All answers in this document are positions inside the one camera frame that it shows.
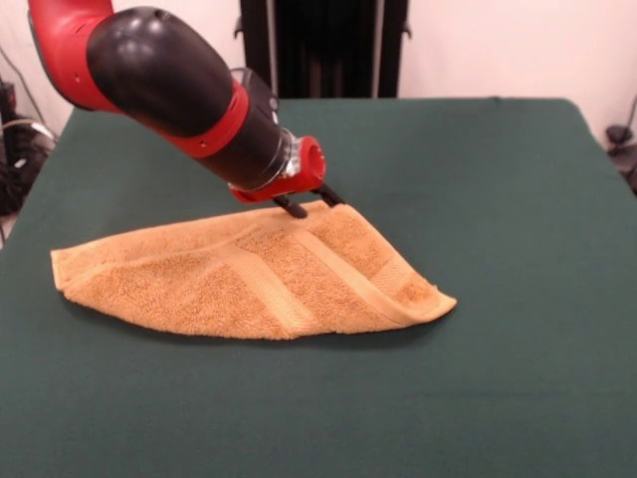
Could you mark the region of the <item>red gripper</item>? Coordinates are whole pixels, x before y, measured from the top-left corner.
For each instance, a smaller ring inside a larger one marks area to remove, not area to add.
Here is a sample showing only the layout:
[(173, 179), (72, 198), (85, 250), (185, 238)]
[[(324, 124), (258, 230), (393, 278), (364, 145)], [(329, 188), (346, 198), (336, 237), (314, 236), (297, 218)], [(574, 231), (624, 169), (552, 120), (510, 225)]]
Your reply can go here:
[(229, 185), (232, 194), (242, 202), (273, 201), (290, 216), (308, 217), (308, 212), (291, 195), (316, 190), (328, 207), (344, 204), (344, 200), (323, 184), (326, 163), (323, 151), (313, 136), (287, 136), (283, 142), (283, 165), (266, 184), (256, 190), (245, 191)]

